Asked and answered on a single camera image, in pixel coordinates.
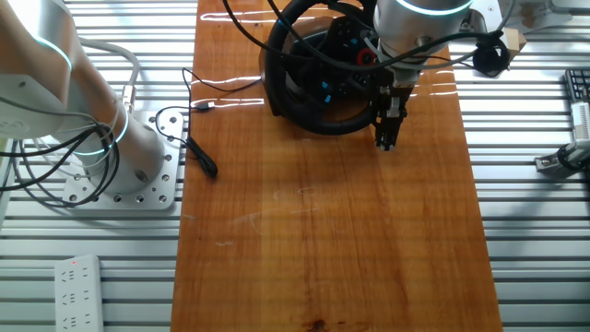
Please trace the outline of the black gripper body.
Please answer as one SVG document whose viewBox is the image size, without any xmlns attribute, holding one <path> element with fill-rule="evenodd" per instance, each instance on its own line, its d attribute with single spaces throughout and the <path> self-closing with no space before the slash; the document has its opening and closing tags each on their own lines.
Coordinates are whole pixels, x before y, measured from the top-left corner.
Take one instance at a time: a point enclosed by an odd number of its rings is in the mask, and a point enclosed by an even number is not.
<svg viewBox="0 0 590 332">
<path fill-rule="evenodd" d="M 404 115 L 406 104 L 414 89 L 413 85 L 408 87 L 396 87 L 388 85 L 380 87 L 376 99 L 376 106 L 379 115 Z"/>
</svg>

